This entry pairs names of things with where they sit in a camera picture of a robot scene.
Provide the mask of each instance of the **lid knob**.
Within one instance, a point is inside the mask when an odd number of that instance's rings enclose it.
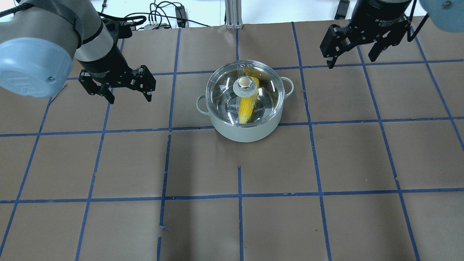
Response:
[[[246,76],[246,75],[240,77],[237,81],[238,81],[238,85],[242,89],[246,89],[246,88],[250,87],[251,84],[253,83],[253,80],[250,77]]]
[[[233,92],[239,97],[250,97],[255,94],[258,86],[249,76],[241,76],[233,83]]]

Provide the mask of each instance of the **metal frame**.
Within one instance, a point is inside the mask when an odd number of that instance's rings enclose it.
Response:
[[[226,0],[226,28],[242,29],[242,0]]]

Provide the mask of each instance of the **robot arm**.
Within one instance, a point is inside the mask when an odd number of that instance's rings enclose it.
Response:
[[[414,39],[410,35],[411,19],[404,14],[412,0],[358,0],[347,27],[331,25],[320,45],[322,55],[327,58],[330,69],[335,66],[337,58],[344,52],[363,44],[375,43],[369,52],[371,61],[375,61],[380,53],[389,46],[398,45],[404,35],[408,41]],[[429,14],[437,27],[442,30],[464,31],[464,0],[439,1],[421,0],[422,7],[429,13],[421,25],[419,32]]]
[[[144,65],[136,70],[127,65],[117,37],[89,0],[22,0],[13,9],[13,20],[0,23],[0,86],[21,95],[54,96],[75,57],[84,67],[79,82],[90,95],[114,103],[109,88],[127,87],[151,101],[153,75]]]

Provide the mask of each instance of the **cooking pot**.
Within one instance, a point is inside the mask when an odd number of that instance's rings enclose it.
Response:
[[[282,80],[290,83],[290,92],[285,93]],[[269,66],[258,61],[239,60],[213,73],[207,83],[206,94],[198,97],[196,106],[200,113],[210,117],[215,129],[226,138],[237,142],[253,142],[275,130],[282,116],[284,100],[293,90],[293,82],[289,78],[280,77]],[[244,103],[244,99],[253,93],[255,99],[251,99],[254,108],[244,123],[238,116],[240,106],[243,106],[240,101]],[[200,109],[201,99],[205,99],[208,111]]]

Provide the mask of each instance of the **pot handle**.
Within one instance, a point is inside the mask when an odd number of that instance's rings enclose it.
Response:
[[[198,106],[198,102],[201,100],[201,99],[204,99],[205,98],[205,95],[200,95],[198,98],[197,98],[197,110],[201,113],[201,114],[205,114],[205,115],[209,115],[209,113],[207,111],[202,111],[200,109],[200,107]]]
[[[285,95],[285,97],[284,97],[284,100],[285,100],[293,93],[293,90],[295,89],[295,86],[293,85],[293,82],[289,78],[281,77],[281,79],[288,82],[288,83],[290,83],[290,85],[291,85],[291,91]]]

